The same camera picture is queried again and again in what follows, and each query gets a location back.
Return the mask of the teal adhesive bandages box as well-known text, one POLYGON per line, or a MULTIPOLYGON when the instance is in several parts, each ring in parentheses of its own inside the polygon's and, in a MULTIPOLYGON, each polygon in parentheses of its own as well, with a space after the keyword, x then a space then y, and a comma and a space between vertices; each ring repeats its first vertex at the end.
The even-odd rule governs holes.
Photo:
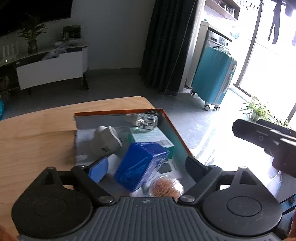
POLYGON ((158 143, 163 148, 168 150, 169 154, 167 159, 171 159, 173 157, 175 145, 158 127, 155 127, 153 130, 130 127, 128 136, 130 142, 132 143, 158 143))

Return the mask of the white TV cabinet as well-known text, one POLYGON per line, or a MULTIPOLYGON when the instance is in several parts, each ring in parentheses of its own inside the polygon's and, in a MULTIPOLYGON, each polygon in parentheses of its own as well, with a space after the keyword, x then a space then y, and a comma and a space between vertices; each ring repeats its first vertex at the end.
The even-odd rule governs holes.
POLYGON ((62 47, 56 56, 46 58, 53 50, 22 58, 16 65, 20 89, 68 79, 80 79, 81 87, 87 89, 85 73, 88 70, 88 47, 86 42, 62 47))

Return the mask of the blue tissue pack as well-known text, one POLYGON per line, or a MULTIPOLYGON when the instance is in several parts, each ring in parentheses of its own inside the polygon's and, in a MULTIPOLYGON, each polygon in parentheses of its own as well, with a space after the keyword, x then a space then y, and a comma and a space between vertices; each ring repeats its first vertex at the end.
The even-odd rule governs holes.
POLYGON ((113 178, 130 192, 150 179, 154 170, 166 160, 169 151, 158 143, 132 143, 121 160, 113 178))

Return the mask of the dark green curtain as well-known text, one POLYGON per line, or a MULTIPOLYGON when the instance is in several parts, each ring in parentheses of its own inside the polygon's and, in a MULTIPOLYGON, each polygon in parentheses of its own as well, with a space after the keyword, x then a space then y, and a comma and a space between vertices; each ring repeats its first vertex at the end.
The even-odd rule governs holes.
POLYGON ((201 3, 154 3, 140 68, 147 87, 165 95, 178 94, 201 3))

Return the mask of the dark framed picture box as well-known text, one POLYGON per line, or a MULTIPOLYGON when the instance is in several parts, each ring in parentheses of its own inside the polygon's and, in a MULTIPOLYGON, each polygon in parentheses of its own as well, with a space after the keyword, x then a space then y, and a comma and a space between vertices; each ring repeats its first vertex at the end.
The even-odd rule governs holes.
POLYGON ((70 25, 63 27, 63 40, 80 39, 81 25, 70 25))

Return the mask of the black wall television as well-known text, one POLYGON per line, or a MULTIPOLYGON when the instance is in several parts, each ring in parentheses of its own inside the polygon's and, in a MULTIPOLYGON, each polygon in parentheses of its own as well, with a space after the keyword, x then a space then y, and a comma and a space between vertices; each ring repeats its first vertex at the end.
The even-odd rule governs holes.
POLYGON ((1 0, 1 36, 8 35, 29 24, 68 19, 73 1, 1 0))

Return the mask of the white router with antennas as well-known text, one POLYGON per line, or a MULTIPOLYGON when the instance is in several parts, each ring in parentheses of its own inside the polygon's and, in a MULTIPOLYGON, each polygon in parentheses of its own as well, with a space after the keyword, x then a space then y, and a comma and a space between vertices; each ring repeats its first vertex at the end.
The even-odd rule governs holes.
POLYGON ((15 59, 19 54, 18 41, 7 44, 6 46, 2 46, 2 54, 3 57, 1 58, 1 62, 15 59))

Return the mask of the clear glass spray bottle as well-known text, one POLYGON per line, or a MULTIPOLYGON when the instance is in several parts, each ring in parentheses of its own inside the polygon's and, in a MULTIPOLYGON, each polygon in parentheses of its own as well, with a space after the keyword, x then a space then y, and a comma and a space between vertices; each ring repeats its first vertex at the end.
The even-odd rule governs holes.
POLYGON ((146 113, 126 114, 125 121, 144 130, 154 130, 158 125, 158 117, 146 113))

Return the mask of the toothpick jar light blue lid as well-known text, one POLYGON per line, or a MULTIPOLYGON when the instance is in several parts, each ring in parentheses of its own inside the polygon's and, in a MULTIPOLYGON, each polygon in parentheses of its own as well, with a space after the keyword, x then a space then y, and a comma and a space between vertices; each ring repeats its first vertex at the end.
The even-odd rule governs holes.
POLYGON ((151 197, 172 197, 175 201, 183 195, 184 187, 180 181, 170 176, 160 176, 149 187, 151 197))

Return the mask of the spider plant on floor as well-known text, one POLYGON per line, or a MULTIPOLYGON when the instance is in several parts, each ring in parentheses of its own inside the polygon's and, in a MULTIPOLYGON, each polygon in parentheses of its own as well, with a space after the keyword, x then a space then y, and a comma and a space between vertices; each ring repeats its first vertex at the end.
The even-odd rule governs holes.
POLYGON ((261 103, 256 96, 252 96, 250 101, 242 104, 241 111, 248 115, 250 121, 256 122, 258 120, 269 121, 279 126, 288 127, 288 119, 280 119, 276 117, 268 107, 261 103))

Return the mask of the orange white cardboard tray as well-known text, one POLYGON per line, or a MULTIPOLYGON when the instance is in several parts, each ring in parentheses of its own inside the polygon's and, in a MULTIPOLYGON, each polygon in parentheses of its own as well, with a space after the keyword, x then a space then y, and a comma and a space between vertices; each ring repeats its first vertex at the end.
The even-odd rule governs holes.
POLYGON ((125 121, 124 116, 126 114, 148 113, 149 111, 158 114, 158 128, 174 144, 172 160, 177 172, 180 173, 181 183, 186 190, 189 190, 196 183, 186 171, 185 166, 186 158, 192 154, 163 109, 108 110, 74 114, 77 128, 75 137, 76 165, 87 166, 98 159, 90 148, 90 141, 94 137, 95 129, 99 126, 115 128, 120 141, 123 143, 123 147, 117 150, 115 154, 122 158, 128 146, 132 143, 132 139, 129 137, 132 124, 125 121))

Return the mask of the blue plastic bag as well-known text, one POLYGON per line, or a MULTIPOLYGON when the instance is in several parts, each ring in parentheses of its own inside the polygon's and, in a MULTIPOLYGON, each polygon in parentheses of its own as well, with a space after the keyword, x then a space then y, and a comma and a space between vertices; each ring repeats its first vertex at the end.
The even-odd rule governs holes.
POLYGON ((3 119, 4 111, 5 111, 4 102, 2 100, 0 100, 0 120, 3 119))

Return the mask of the potted plant in glass vase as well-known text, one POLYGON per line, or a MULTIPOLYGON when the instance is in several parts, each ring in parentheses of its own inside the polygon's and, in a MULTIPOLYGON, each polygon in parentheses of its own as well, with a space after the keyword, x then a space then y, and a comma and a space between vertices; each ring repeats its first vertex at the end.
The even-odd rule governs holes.
POLYGON ((44 23, 29 23, 20 29, 19 37, 26 39, 28 43, 28 54, 34 54, 38 52, 37 37, 45 33, 45 29, 47 29, 47 27, 44 23))

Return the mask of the teal suitcase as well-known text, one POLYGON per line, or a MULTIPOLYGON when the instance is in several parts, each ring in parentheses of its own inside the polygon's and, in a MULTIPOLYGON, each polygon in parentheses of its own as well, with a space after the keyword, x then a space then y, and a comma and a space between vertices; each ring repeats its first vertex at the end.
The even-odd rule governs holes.
POLYGON ((235 73, 237 61, 224 47, 207 47, 192 81, 193 93, 205 103, 204 110, 220 109, 220 104, 235 73))

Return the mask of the white power adapter box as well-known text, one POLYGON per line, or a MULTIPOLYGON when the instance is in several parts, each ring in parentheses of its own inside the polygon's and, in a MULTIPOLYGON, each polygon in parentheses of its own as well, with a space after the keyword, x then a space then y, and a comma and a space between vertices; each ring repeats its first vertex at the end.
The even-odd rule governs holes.
POLYGON ((162 163, 158 169, 158 175, 170 176, 171 178, 176 178, 178 180, 181 180, 183 177, 181 170, 173 159, 168 159, 162 163))

